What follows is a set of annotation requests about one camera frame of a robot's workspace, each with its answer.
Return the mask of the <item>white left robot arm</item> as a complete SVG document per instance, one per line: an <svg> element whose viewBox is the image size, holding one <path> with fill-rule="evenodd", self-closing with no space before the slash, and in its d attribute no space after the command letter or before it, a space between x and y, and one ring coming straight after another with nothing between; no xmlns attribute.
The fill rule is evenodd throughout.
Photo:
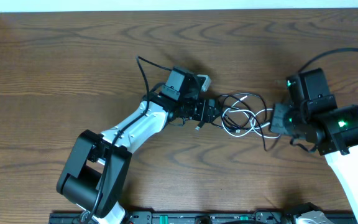
<svg viewBox="0 0 358 224"><path fill-rule="evenodd" d="M122 223L126 212L119 198L132 155L177 118L198 121L199 128L216 119L217 101L201 97L210 84L207 75L174 67L168 80L149 89L122 122L77 137L57 182L57 192L83 209L75 222Z"/></svg>

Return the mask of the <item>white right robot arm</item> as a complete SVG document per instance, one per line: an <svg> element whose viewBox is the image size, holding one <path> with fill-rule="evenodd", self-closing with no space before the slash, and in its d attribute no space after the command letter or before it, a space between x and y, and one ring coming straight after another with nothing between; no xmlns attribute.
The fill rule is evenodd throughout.
<svg viewBox="0 0 358 224"><path fill-rule="evenodd" d="M358 222L358 105L338 108L320 68L289 76L286 83L290 101L274 105L270 131L326 159Z"/></svg>

